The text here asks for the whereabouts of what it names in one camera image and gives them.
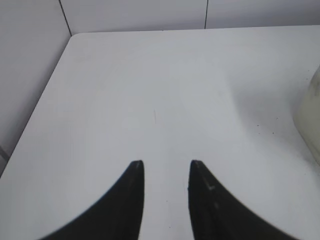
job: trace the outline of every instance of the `table surface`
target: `table surface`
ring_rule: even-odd
[[[281,230],[320,239],[320,167],[292,115],[320,26],[73,36],[0,179],[0,239],[39,239],[145,164],[141,240],[193,239],[192,159]]]

